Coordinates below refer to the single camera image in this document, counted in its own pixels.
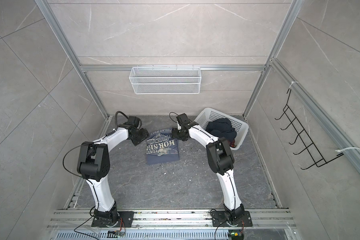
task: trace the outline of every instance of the dark marble floor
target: dark marble floor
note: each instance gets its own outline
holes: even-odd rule
[[[139,117],[149,132],[175,126],[168,116]],[[112,121],[107,132],[113,128]],[[146,146],[145,142],[133,146],[127,140],[110,152],[108,180],[118,209],[223,208],[221,186],[208,166],[205,147],[194,139],[179,141],[179,161],[147,165]],[[249,134],[233,154],[235,183],[244,207],[275,208]],[[90,208],[94,204],[91,190],[85,183],[76,207]]]

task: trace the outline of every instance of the black hook rack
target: black hook rack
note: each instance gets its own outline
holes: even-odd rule
[[[288,118],[288,120],[289,120],[289,125],[288,125],[286,128],[284,128],[284,129],[282,129],[282,128],[280,128],[280,129],[281,129],[281,130],[286,130],[289,126],[292,125],[293,128],[295,129],[296,133],[298,134],[298,135],[296,136],[296,138],[295,138],[295,141],[294,141],[293,143],[290,143],[290,142],[289,142],[289,144],[291,144],[291,145],[295,144],[296,141],[297,141],[297,139],[298,139],[298,137],[300,138],[300,140],[301,140],[302,143],[304,144],[304,147],[305,147],[305,148],[304,148],[303,150],[301,150],[299,153],[293,153],[293,154],[294,154],[294,155],[299,155],[299,154],[302,153],[303,151],[307,150],[308,153],[309,153],[309,155],[311,156],[314,164],[312,164],[312,165],[310,165],[310,166],[308,166],[308,167],[306,167],[306,168],[301,168],[301,169],[302,169],[302,170],[306,170],[306,169],[308,169],[308,168],[310,168],[310,167],[312,167],[312,166],[314,166],[314,165],[316,165],[317,167],[321,167],[321,166],[323,166],[323,165],[325,165],[325,164],[327,164],[327,163],[330,163],[331,161],[335,160],[336,158],[339,158],[339,157],[343,156],[343,155],[344,155],[343,153],[339,153],[338,155],[336,155],[336,157],[335,157],[334,159],[331,159],[331,160],[329,160],[329,161],[327,161],[327,160],[324,159],[323,155],[321,154],[321,152],[319,151],[319,149],[316,147],[316,144],[313,142],[313,140],[312,140],[311,137],[309,136],[308,132],[305,130],[304,126],[301,124],[301,122],[299,121],[299,119],[296,117],[295,113],[293,113],[292,109],[288,106],[289,97],[291,96],[291,89],[288,89],[287,94],[289,94],[289,95],[288,95],[287,103],[285,104],[285,106],[284,106],[284,108],[283,108],[283,114],[282,114],[279,118],[275,118],[275,120],[280,120],[281,117],[282,117],[283,115],[285,115],[285,116]],[[292,120],[291,120],[291,119],[289,118],[289,116],[286,114],[286,111],[287,111],[288,109],[289,109],[289,110],[291,111],[291,113],[293,114],[293,119],[292,119]],[[295,122],[297,121],[298,124],[300,124],[300,126],[302,127],[302,131],[299,132],[299,131],[296,129],[296,126],[293,124],[294,121],[295,121]],[[309,137],[309,140],[311,141],[311,143],[310,143],[309,145],[307,145],[307,143],[304,142],[304,140],[302,139],[302,137],[301,137],[301,134],[302,134],[302,133],[305,133],[305,134]],[[316,148],[317,152],[320,154],[321,159],[318,160],[318,161],[315,161],[314,157],[312,156],[312,153],[311,153],[310,150],[309,150],[309,147],[312,146],[312,145]]]

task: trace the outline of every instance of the white wire basket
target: white wire basket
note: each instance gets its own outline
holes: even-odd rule
[[[199,67],[134,67],[129,80],[136,94],[200,93]]]
[[[246,124],[245,122],[240,121],[239,119],[229,116],[225,113],[219,112],[213,108],[205,108],[196,117],[195,122],[197,122],[200,125],[200,127],[202,127],[205,130],[206,126],[208,125],[208,122],[213,122],[219,118],[228,118],[231,121],[232,127],[234,127],[235,131],[237,132],[237,136],[235,138],[236,146],[231,147],[231,150],[239,149],[249,129],[248,124]]]

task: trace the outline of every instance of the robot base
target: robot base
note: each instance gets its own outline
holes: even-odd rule
[[[221,227],[231,227],[227,222],[226,222],[226,217],[225,217],[225,211],[211,211],[211,217],[212,217],[212,224],[214,227],[218,227],[222,222],[224,222],[223,224],[221,224]],[[249,211],[245,211],[243,216],[240,217],[236,223],[233,223],[233,225],[237,224],[237,227],[242,227],[243,226],[243,222],[241,221],[243,220],[244,222],[244,227],[252,227],[252,218],[250,215]]]
[[[131,227],[133,216],[135,212],[118,212],[119,213],[119,220],[117,221],[116,225],[113,227],[118,228],[120,227],[121,221],[120,218],[123,219],[123,223],[125,227]],[[95,217],[92,221],[91,227],[109,227],[113,224],[111,224],[109,221],[102,220],[101,218]]]

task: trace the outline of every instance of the zip tie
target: zip tie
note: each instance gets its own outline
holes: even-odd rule
[[[294,83],[298,83],[298,82],[292,81],[291,84],[289,85],[289,88],[291,88],[291,87],[292,87],[292,84],[294,84]]]
[[[346,147],[346,148],[338,149],[338,150],[335,150],[335,151],[336,151],[336,152],[342,152],[342,151],[345,151],[345,150],[348,150],[348,149],[357,149],[357,150],[360,150],[359,147]]]

